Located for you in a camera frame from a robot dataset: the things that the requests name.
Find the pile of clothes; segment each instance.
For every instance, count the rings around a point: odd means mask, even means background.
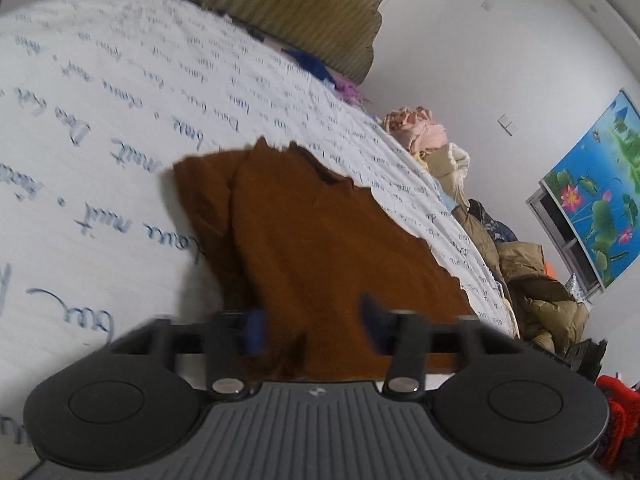
[[[394,110],[386,115],[382,126],[438,179],[445,193],[460,205],[469,207],[463,187],[469,155],[449,142],[445,127],[433,120],[430,110],[422,107]]]
[[[478,200],[468,199],[463,181],[469,156],[449,142],[444,126],[423,107],[394,110],[382,126],[455,200],[457,207],[452,215],[502,287],[520,336],[560,355],[580,342],[589,316],[586,305],[548,275],[541,246],[518,241],[513,231],[493,219]]]

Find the orange cloth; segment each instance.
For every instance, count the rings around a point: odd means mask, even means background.
[[[554,280],[558,280],[558,273],[556,272],[556,270],[554,269],[554,266],[551,265],[550,262],[545,262],[545,274],[550,277],[553,278]]]
[[[425,240],[396,225],[370,189],[293,143],[281,152],[261,139],[174,171],[225,306],[267,311],[268,353],[244,360],[253,380],[384,377],[389,358],[374,354],[360,323],[363,292],[433,322],[474,314]],[[430,368],[450,363],[431,358]]]

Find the white bedsheet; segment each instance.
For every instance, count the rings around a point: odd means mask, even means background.
[[[0,478],[35,461],[20,425],[38,382],[151,316],[219,304],[168,170],[263,135],[372,187],[513,334],[431,177],[308,73],[182,0],[36,4],[0,19]]]

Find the light switch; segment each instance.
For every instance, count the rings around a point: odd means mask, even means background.
[[[509,124],[511,124],[511,118],[505,114],[500,119],[498,119],[498,123],[503,128],[506,128],[507,126],[509,126]]]
[[[516,123],[509,124],[509,126],[507,126],[505,129],[507,130],[507,133],[512,137],[520,131]]]

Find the window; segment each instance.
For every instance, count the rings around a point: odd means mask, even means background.
[[[577,276],[587,296],[601,290],[600,280],[586,249],[548,191],[541,186],[527,203],[551,238],[569,272],[574,272]]]

